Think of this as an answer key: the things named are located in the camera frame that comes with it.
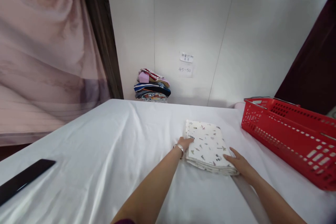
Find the curtain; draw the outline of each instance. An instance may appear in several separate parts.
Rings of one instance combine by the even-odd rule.
[[[110,98],[85,0],[0,5],[0,146],[32,143]]]
[[[109,0],[85,0],[85,2],[105,68],[110,96],[123,99]]]
[[[336,106],[336,0],[328,0],[275,97],[332,117]]]

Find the red basket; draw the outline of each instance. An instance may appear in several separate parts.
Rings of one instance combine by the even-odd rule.
[[[276,98],[247,98],[241,127],[322,190],[336,191],[336,120]]]

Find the handwritten note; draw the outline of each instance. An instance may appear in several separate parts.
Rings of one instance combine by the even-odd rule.
[[[192,78],[193,66],[190,63],[181,62],[178,68],[178,72],[181,77]]]
[[[192,63],[194,61],[194,56],[183,52],[180,57],[180,60],[184,62]]]

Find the silver bracelet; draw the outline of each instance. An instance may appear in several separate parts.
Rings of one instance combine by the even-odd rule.
[[[182,145],[180,145],[179,143],[178,144],[174,144],[173,149],[175,148],[175,146],[179,147],[182,150],[182,156],[180,158],[180,159],[182,159],[183,155],[184,155],[184,149],[183,149]]]

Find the forearm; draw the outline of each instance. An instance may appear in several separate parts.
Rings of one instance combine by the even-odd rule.
[[[251,182],[259,199],[266,210],[272,224],[297,224],[305,221],[291,208],[281,195],[261,176]]]
[[[181,155],[180,148],[172,149],[140,183],[112,223],[124,218],[129,218],[136,224],[155,223]]]

